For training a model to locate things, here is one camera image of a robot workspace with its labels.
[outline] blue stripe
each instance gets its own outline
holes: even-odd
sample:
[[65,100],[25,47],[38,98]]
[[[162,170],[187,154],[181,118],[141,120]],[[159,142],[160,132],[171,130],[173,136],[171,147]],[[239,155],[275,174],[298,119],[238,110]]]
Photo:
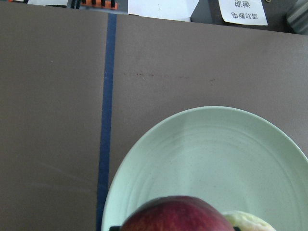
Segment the blue stripe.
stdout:
[[115,61],[116,14],[108,14],[108,29],[103,86],[100,162],[97,183],[96,231],[101,230],[103,208],[108,192],[112,89]]

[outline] label with chinese text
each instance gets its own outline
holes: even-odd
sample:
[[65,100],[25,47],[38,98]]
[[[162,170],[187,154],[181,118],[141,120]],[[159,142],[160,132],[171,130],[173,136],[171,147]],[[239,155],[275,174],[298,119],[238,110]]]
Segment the label with chinese text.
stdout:
[[225,22],[243,25],[268,25],[261,0],[218,0]]

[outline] plate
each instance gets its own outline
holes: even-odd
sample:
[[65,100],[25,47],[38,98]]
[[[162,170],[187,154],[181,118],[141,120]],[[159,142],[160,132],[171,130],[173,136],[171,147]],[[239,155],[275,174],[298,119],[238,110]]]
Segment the plate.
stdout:
[[114,177],[102,231],[168,195],[252,213],[278,231],[308,230],[307,158],[280,129],[243,110],[194,108],[144,134]]

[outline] dark red apple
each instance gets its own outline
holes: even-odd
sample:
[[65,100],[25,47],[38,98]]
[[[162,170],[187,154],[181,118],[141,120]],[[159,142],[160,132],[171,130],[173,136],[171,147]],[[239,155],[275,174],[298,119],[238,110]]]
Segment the dark red apple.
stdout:
[[191,196],[168,196],[138,208],[121,231],[234,231],[215,208]]

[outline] brown table surface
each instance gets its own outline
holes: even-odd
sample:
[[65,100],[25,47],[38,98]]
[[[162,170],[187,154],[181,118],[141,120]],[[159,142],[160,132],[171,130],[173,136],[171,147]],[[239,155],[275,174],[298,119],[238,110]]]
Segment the brown table surface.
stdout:
[[[107,14],[0,2],[0,223],[94,230]],[[308,37],[118,15],[109,183],[185,109],[263,117],[308,154]]]

